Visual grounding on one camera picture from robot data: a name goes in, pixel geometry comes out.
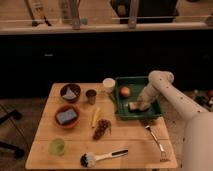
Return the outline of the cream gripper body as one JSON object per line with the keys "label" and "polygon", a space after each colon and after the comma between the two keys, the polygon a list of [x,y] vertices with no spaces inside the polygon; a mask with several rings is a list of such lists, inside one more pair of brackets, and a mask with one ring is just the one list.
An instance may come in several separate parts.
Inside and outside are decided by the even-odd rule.
{"label": "cream gripper body", "polygon": [[145,111],[145,110],[149,109],[150,106],[151,106],[151,100],[146,95],[139,96],[137,98],[137,101],[139,102],[139,110],[140,111]]}

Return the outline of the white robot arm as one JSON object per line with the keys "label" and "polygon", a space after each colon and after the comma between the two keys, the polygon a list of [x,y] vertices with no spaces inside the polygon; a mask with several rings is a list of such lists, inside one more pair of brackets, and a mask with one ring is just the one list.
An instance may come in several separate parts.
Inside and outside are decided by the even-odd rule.
{"label": "white robot arm", "polygon": [[162,94],[185,120],[182,171],[213,171],[213,112],[175,88],[169,71],[151,71],[140,92],[139,109],[146,110]]}

